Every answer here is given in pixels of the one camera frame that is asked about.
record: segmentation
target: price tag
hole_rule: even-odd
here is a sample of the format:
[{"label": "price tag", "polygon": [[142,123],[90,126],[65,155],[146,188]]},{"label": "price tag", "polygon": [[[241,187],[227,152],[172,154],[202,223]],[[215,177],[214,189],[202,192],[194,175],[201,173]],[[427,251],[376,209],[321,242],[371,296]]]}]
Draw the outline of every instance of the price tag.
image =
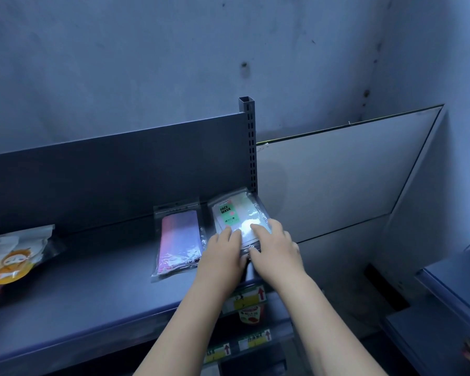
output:
[{"label": "price tag", "polygon": [[255,306],[267,300],[265,288],[263,285],[252,286],[232,294],[223,304],[224,314],[232,311],[242,310],[247,307]]},{"label": "price tag", "polygon": [[268,343],[271,340],[272,340],[272,334],[270,333],[270,330],[267,329],[265,331],[258,332],[257,334],[250,335],[247,338],[239,340],[238,348],[240,348],[240,351],[244,351],[246,349]]},{"label": "price tag", "polygon": [[232,350],[230,349],[230,344],[225,343],[219,347],[211,348],[207,350],[205,357],[204,357],[204,364],[210,363],[212,361],[219,360],[225,356],[229,356],[232,354]]}]

